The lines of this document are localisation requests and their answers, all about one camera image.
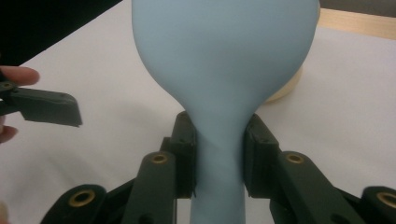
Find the black plastic part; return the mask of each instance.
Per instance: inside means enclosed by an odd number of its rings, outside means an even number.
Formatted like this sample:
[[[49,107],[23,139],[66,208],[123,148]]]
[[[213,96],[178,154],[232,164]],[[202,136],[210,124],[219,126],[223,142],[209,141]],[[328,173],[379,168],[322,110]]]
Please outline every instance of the black plastic part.
[[[41,224],[93,224],[106,198],[97,185],[70,189],[51,207]]]
[[[150,153],[134,180],[121,224],[173,224],[176,211],[176,159],[168,152]]]
[[[271,197],[276,158],[280,152],[276,138],[260,117],[253,115],[244,140],[244,178],[250,197]]]
[[[18,88],[10,97],[26,120],[75,127],[82,124],[77,101],[69,94]]]
[[[165,137],[160,149],[176,157],[178,198],[190,198],[194,192],[196,147],[195,128],[188,114],[181,112],[177,115],[172,137]]]
[[[359,210],[367,223],[396,223],[396,190],[386,187],[366,188]]]
[[[298,152],[279,154],[276,177],[298,223],[365,223],[305,155]]]
[[[20,111],[26,120],[78,127],[76,99],[66,93],[18,88],[0,71],[0,116]]]
[[[107,196],[102,210],[95,224],[119,224],[125,212],[129,195],[134,187],[134,179],[111,190]]]

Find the white surface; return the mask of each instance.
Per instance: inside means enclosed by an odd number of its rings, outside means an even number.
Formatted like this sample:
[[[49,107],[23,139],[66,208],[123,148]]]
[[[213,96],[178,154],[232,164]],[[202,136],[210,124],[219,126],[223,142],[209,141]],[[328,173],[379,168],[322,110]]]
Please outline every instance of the white surface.
[[[22,120],[0,146],[0,199],[10,221],[38,223],[65,191],[107,190],[136,176],[183,108],[150,77],[135,51],[130,1],[44,51],[26,66],[41,73],[35,89],[78,99],[83,126]],[[283,150],[309,156],[338,188],[396,189],[396,41],[318,28],[301,82],[257,114]],[[189,222],[189,201],[178,223]],[[267,200],[247,199],[247,223],[273,223]]]

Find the finger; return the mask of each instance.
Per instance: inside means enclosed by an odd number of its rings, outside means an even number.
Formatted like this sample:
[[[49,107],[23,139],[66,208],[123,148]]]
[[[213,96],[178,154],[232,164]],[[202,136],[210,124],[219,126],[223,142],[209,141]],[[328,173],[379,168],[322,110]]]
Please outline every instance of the finger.
[[[0,143],[5,143],[17,134],[18,129],[9,126],[3,126],[3,131],[0,133]]]
[[[21,86],[33,85],[40,78],[38,72],[32,68],[0,66],[0,69],[6,78]]]

